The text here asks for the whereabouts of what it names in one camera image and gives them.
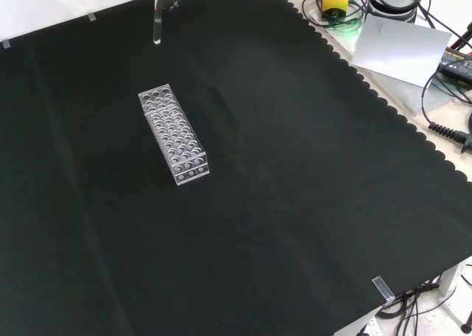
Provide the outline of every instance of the table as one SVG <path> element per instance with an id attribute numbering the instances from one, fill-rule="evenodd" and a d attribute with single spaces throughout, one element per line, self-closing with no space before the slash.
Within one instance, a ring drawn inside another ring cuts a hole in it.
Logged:
<path id="1" fill-rule="evenodd" d="M 301 11 L 302 0 L 289 1 Z M 451 8 L 452 5 L 460 5 L 461 3 L 464 5 L 467 4 L 466 0 L 433 0 L 431 13 L 442 22 L 449 25 L 450 28 L 456 30 L 459 34 L 462 34 L 465 26 L 470 23 L 468 20 L 470 16 L 467 13 L 459 13 L 459 15 L 457 15 L 457 13 L 452 13 L 452 10 L 454 9 Z M 417 24 L 428 26 L 427 22 L 423 21 L 421 18 L 417 18 Z M 446 30 L 440 25 L 437 27 L 438 29 Z M 338 52 L 345 60 L 352 60 L 356 40 L 356 38 L 352 37 L 352 33 L 346 36 L 343 32 L 328 31 L 319 27 L 316 28 L 316 31 L 320 32 L 323 37 L 328 40 L 330 45 L 333 46 L 335 52 Z M 453 35 L 450 44 L 452 44 L 456 39 L 457 37 Z M 381 94 L 383 98 L 387 99 L 389 104 L 395 106 L 399 114 L 404 115 L 409 122 L 417 126 L 418 130 L 423 132 L 427 139 L 436 145 L 437 150 L 440 150 L 445 154 L 446 160 L 452 161 L 457 170 L 464 172 L 468 176 L 469 181 L 472 180 L 472 156 L 462 155 L 460 153 L 460 146 L 456 146 L 455 144 L 445 140 L 442 136 L 438 136 L 435 133 L 428 131 L 427 121 L 422 115 L 418 114 L 420 109 L 414 106 L 414 102 L 420 104 L 420 88 L 382 74 L 377 74 L 359 67 L 356 68 L 359 73 L 366 77 L 366 80 L 369 81 L 369 84 L 373 89 Z M 431 114 L 433 121 L 447 127 L 468 132 L 467 123 L 471 113 L 471 107 L 462 104 L 450 96 L 444 95 L 443 92 L 437 89 L 430 89 L 426 96 L 426 101 L 429 101 L 432 98 L 433 102 L 435 101 L 435 105 L 437 106 L 432 111 L 429 111 L 428 108 L 426 108 L 428 113 Z M 465 263 L 462 262 L 461 264 L 453 266 L 450 270 L 445 271 L 440 288 L 441 295 L 447 296 L 452 293 L 456 283 L 460 279 L 464 267 Z M 335 333 L 335 336 L 355 335 L 357 332 L 356 330 L 359 330 L 363 325 L 367 324 L 379 309 L 380 308 L 373 310 L 363 318 Z"/>

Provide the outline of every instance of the wire bundle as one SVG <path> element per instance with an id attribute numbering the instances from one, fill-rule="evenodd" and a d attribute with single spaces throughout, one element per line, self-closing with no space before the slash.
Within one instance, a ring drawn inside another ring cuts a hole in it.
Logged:
<path id="1" fill-rule="evenodd" d="M 318 21 L 315 21 L 313 18 L 311 18 L 310 15 L 308 15 L 306 13 L 305 5 L 306 5 L 307 1 L 310 1 L 310 0 L 303 0 L 303 2 L 302 2 L 303 15 L 305 16 L 305 18 L 310 23 L 312 23 L 313 25 L 315 25 L 317 27 L 333 28 L 333 27 L 339 27 L 339 26 L 343 26 L 343 25 L 353 25 L 353 24 L 357 24 L 358 22 L 362 21 L 362 19 L 364 19 L 364 17 L 367 15 L 367 4 L 368 4 L 367 0 L 359 0 L 359 1 L 348 0 L 349 4 L 356 6 L 357 9 L 354 10 L 354 12 L 351 12 L 351 13 L 347 14 L 343 18 L 333 17 L 332 15 L 329 15 L 329 14 L 323 12 L 320 0 L 315 0 L 316 5 L 318 6 L 319 12 L 321 13 L 321 15 L 324 18 L 327 19 L 327 23 L 321 24 Z"/>
<path id="2" fill-rule="evenodd" d="M 424 312 L 419 312 L 418 310 L 418 298 L 424 292 L 429 292 L 439 288 L 441 282 L 441 278 L 439 277 L 436 282 L 427 281 L 426 283 L 421 284 L 419 287 L 416 287 L 414 290 L 404 293 L 400 297 L 397 297 L 392 303 L 387 304 L 385 307 L 381 309 L 380 312 L 377 313 L 377 317 L 381 319 L 393 319 L 398 318 L 401 316 L 400 321 L 395 329 L 395 336 L 400 334 L 401 328 L 403 326 L 403 336 L 406 334 L 406 330 L 408 329 L 408 325 L 410 319 L 415 318 L 414 321 L 414 335 L 417 335 L 418 331 L 418 317 L 419 315 L 426 314 L 427 312 L 432 312 L 437 308 L 441 307 L 446 301 L 448 301 L 456 292 L 456 289 L 452 292 L 452 294 L 447 297 L 444 301 L 438 304 L 436 307 L 426 310 Z M 408 304 L 408 300 L 413 298 L 413 301 Z M 386 310 L 394 307 L 395 305 L 401 304 L 400 309 L 397 312 L 387 312 Z"/>

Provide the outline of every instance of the white table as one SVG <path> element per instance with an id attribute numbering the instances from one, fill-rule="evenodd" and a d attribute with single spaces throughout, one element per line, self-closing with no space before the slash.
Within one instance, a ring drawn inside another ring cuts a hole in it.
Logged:
<path id="1" fill-rule="evenodd" d="M 0 14 L 2 15 L 0 19 L 0 41 L 127 1 L 131 0 L 0 0 Z M 289 1 L 301 10 L 302 0 Z M 470 6 L 468 3 L 468 0 L 433 0 L 431 13 L 459 34 L 462 34 L 466 26 L 471 22 L 471 16 L 467 15 L 467 6 Z M 338 42 L 322 28 L 318 28 L 317 31 L 328 40 L 342 58 L 351 61 L 353 53 L 352 42 L 350 44 L 343 38 L 339 38 L 339 36 L 338 39 L 341 42 Z M 391 106 L 397 108 L 398 113 L 404 115 L 409 122 L 417 127 L 418 131 L 424 133 L 426 138 L 436 145 L 437 150 L 444 153 L 447 160 L 454 163 L 458 170 L 468 176 L 469 181 L 472 180 L 472 155 L 460 155 L 461 148 L 458 144 L 451 143 L 449 140 L 429 131 L 426 120 L 418 116 L 414 109 L 412 109 L 412 102 L 417 101 L 418 104 L 420 103 L 419 89 L 417 87 L 362 69 L 358 71 L 364 75 L 371 88 L 375 89 L 381 97 L 387 99 Z M 467 131 L 467 120 L 471 111 L 472 108 L 458 101 L 453 101 L 450 97 L 446 97 L 444 105 L 432 111 L 429 116 L 433 121 L 441 125 L 452 127 L 455 130 Z M 461 268 L 462 265 L 459 264 L 445 272 L 443 276 L 444 283 L 441 286 L 441 293 L 443 295 L 449 294 L 454 288 Z M 356 335 L 380 308 L 379 306 L 364 317 L 346 326 L 335 333 L 335 336 Z"/>

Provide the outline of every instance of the white floor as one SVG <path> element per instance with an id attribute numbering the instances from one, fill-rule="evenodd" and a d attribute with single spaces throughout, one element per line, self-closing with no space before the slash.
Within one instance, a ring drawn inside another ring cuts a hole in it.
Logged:
<path id="1" fill-rule="evenodd" d="M 472 282 L 472 267 L 466 267 L 464 277 Z M 439 298 L 438 290 L 422 294 L 418 298 L 418 308 L 420 312 L 434 308 L 441 303 L 444 298 Z M 472 288 L 462 279 L 456 288 L 454 295 L 438 309 L 420 315 L 418 321 L 418 336 L 464 336 L 460 327 L 463 325 L 472 312 Z M 372 319 L 366 329 L 369 336 L 395 336 L 395 329 L 399 318 L 392 320 Z M 414 329 L 410 320 L 406 336 L 414 336 Z"/>

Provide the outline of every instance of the table leg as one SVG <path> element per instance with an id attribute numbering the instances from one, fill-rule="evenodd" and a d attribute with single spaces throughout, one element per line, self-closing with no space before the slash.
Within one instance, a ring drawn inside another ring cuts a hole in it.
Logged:
<path id="1" fill-rule="evenodd" d="M 469 319 L 467 320 L 467 323 L 461 326 L 460 328 L 462 332 L 465 334 L 470 334 L 472 332 L 472 312 L 469 315 Z"/>
<path id="2" fill-rule="evenodd" d="M 454 291 L 457 281 L 460 279 L 460 275 L 462 274 L 464 268 L 465 261 L 460 262 L 458 265 L 450 268 L 442 274 L 439 291 L 441 297 L 447 297 Z"/>

